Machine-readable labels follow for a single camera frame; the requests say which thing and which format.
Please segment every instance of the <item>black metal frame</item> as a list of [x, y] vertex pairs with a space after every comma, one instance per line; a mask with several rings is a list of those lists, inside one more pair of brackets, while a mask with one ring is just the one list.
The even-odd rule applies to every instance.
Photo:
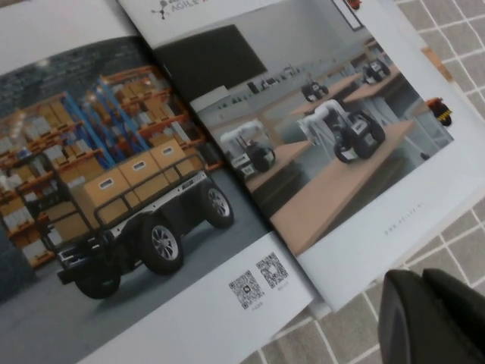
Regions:
[[[120, 224], [122, 221], [127, 220], [131, 215], [136, 214], [137, 212], [143, 210], [145, 207], [147, 207], [157, 199], [160, 199], [163, 195], [167, 193], [167, 191], [173, 190], [175, 185], [179, 186], [181, 184], [184, 184], [192, 177], [197, 175], [200, 171], [205, 171], [205, 168], [200, 168], [200, 169], [194, 170], [193, 172], [185, 176], [183, 176], [180, 173], [178, 165], [194, 157], [196, 157], [201, 162], [202, 165], [205, 165], [202, 157], [198, 152], [192, 155], [188, 155], [187, 157], [180, 159], [179, 161], [173, 163], [172, 165], [167, 166], [164, 169], [161, 169], [156, 174], [153, 174], [152, 176], [147, 177], [146, 179], [137, 183], [133, 187], [130, 187], [128, 190], [123, 191], [122, 193], [114, 196], [113, 198], [104, 202], [100, 206], [96, 207], [94, 209], [93, 214], [96, 221], [99, 224], [99, 227], [97, 228], [94, 228], [89, 223], [88, 218], [86, 217], [84, 211], [80, 208], [79, 204], [74, 198], [72, 192], [70, 191], [69, 186], [65, 182], [63, 182], [63, 180], [61, 179], [61, 175], [59, 174], [55, 166], [52, 164], [52, 161], [44, 153], [29, 155], [28, 157], [21, 159], [20, 161], [16, 162], [11, 168], [9, 168], [9, 170], [7, 171], [7, 175], [10, 175], [12, 170], [19, 168], [22, 165], [27, 165], [36, 159], [39, 159], [41, 161], [42, 166], [45, 168], [46, 173], [52, 173], [51, 177], [43, 180], [42, 182], [39, 182], [38, 184], [36, 184], [36, 186], [38, 186], [39, 184], [47, 184], [49, 181], [54, 180], [57, 184], [57, 189], [54, 192], [48, 194], [47, 196], [42, 197], [41, 199], [38, 199], [35, 201], [26, 201], [25, 195], [24, 195], [26, 192], [26, 189], [23, 188], [22, 185], [17, 187], [15, 190], [17, 192], [17, 195], [22, 199], [23, 204], [29, 210], [29, 213], [32, 215], [34, 220], [34, 225], [39, 231], [39, 233], [41, 234], [41, 241], [44, 244], [45, 248], [55, 253], [57, 260], [61, 263], [61, 266], [63, 268], [66, 268], [67, 265], [60, 258], [59, 256], [60, 253], [65, 252], [66, 250], [69, 250], [72, 246], [77, 245], [78, 243], [87, 242], [88, 240], [94, 240], [95, 243], [99, 244], [101, 247], [103, 247], [104, 245], [105, 238], [108, 238], [112, 242], [113, 237], [110, 234], [105, 234], [106, 230], [109, 230], [115, 227], [116, 225]], [[128, 193], [133, 193], [133, 191], [136, 188], [141, 187], [143, 184], [156, 178], [157, 176], [160, 176], [161, 174], [163, 174], [166, 171], [169, 171], [170, 169], [174, 169], [177, 172], [179, 180], [172, 183], [169, 182], [169, 184], [164, 189], [160, 190], [150, 198], [142, 201], [135, 208], [132, 208], [130, 206], [126, 198], [126, 195]], [[103, 221], [99, 217], [99, 212], [119, 199], [121, 199], [124, 202], [125, 206], [127, 207], [127, 212], [123, 213], [118, 218], [114, 219], [113, 221], [110, 221], [107, 224], [103, 223]], [[45, 211], [46, 209], [50, 209], [51, 207], [54, 207], [61, 202], [71, 202], [73, 204], [74, 210], [72, 212], [63, 214], [54, 220], [50, 220], [48, 223], [39, 221], [39, 216], [42, 211]], [[82, 236], [76, 237], [74, 239], [64, 241], [59, 246], [54, 245], [49, 237], [49, 233], [52, 230], [51, 228], [49, 228], [49, 226], [52, 226], [55, 222], [66, 219], [75, 214], [79, 214], [79, 216], [83, 219], [83, 222], [88, 227], [89, 232]]]
[[[197, 157], [197, 159], [201, 162], [201, 164], [204, 165], [204, 162], [203, 162], [202, 157], [200, 156], [200, 154], [194, 153], [194, 154], [188, 155], [187, 157], [178, 160], [177, 162], [173, 163], [172, 165], [167, 166], [164, 169], [161, 169], [157, 173], [151, 175], [150, 177], [148, 177], [148, 178], [142, 180], [141, 182], [135, 184], [134, 186], [130, 187], [128, 190], [123, 191], [122, 193], [120, 193], [120, 194], [112, 197], [108, 201], [106, 201], [106, 202], [102, 203], [101, 205], [97, 206], [94, 209], [93, 214], [94, 214], [94, 217], [95, 217], [96, 221], [99, 224], [99, 227], [102, 230], [110, 230], [110, 229], [114, 228], [115, 226], [119, 225], [121, 222], [127, 220], [127, 218], [129, 218], [131, 215], [136, 214], [137, 212], [140, 212], [146, 206], [150, 205], [151, 203], [153, 203], [157, 199], [160, 199], [163, 195], [165, 195], [167, 193], [167, 191], [173, 190], [174, 189], [174, 185], [184, 184], [185, 182], [187, 182], [188, 180], [190, 180], [192, 177], [196, 176], [200, 171], [205, 171], [205, 168], [197, 169], [197, 170], [194, 170], [193, 172], [191, 172], [189, 174], [186, 174], [185, 176], [183, 176], [180, 173], [180, 170], [178, 168], [178, 165], [181, 164], [181, 163], [183, 163], [183, 162], [185, 162], [185, 161], [188, 161], [188, 160], [190, 160], [191, 158], [194, 158], [194, 157]], [[130, 206], [130, 204], [128, 203], [128, 200], [126, 198], [126, 195], [128, 195], [129, 193], [133, 193], [135, 189], [141, 187], [142, 185], [144, 185], [147, 182], [153, 180], [154, 178], [160, 176], [161, 174], [164, 174], [166, 171], [169, 171], [170, 169], [174, 169], [176, 171], [178, 177], [179, 177], [179, 179], [176, 182], [169, 183], [168, 186], [166, 186], [164, 189], [158, 191], [153, 196], [150, 196], [148, 199], [142, 201], [136, 207], [131, 207]], [[107, 224], [104, 223], [103, 220], [101, 220], [101, 218], [99, 217], [99, 212], [101, 210], [105, 209], [106, 207], [108, 207], [113, 202], [119, 200], [119, 199], [121, 199], [123, 201], [124, 205], [127, 207], [127, 212], [123, 213], [122, 215], [118, 216], [116, 219], [114, 219], [113, 221], [108, 222]]]

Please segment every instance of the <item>white robot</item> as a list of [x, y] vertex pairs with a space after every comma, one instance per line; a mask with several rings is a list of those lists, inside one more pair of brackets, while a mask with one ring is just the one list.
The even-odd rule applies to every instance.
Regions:
[[220, 138], [226, 157], [244, 180], [268, 171], [276, 161], [276, 155], [270, 146], [251, 139], [257, 133], [268, 137], [264, 125], [254, 119], [224, 133]]
[[369, 159], [386, 139], [377, 121], [363, 111], [349, 113], [333, 99], [318, 106], [298, 124], [316, 146], [324, 145], [325, 128], [328, 127], [335, 138], [333, 152], [344, 163], [358, 158]]

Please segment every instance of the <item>red object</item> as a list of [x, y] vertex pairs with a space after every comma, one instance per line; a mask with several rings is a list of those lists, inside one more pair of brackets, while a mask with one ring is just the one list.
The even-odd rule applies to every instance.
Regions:
[[354, 10], [358, 10], [361, 7], [361, 1], [360, 0], [347, 0], [349, 3], [350, 8]]

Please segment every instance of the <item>warehouse floor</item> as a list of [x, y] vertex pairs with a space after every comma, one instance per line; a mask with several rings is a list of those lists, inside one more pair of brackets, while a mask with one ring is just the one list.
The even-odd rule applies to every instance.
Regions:
[[73, 284], [62, 286], [56, 262], [41, 268], [38, 283], [0, 306], [0, 361], [78, 362], [266, 234], [227, 172], [213, 177], [232, 204], [235, 225], [218, 231], [201, 224], [183, 238], [182, 270], [164, 278], [142, 266], [124, 276], [120, 290], [105, 301], [90, 300]]

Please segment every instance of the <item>brochure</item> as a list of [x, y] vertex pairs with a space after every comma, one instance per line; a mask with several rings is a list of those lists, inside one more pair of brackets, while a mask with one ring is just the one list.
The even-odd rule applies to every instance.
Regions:
[[120, 3], [331, 309], [477, 200], [483, 125], [378, 0]]
[[0, 24], [2, 362], [236, 364], [314, 299], [116, 2]]

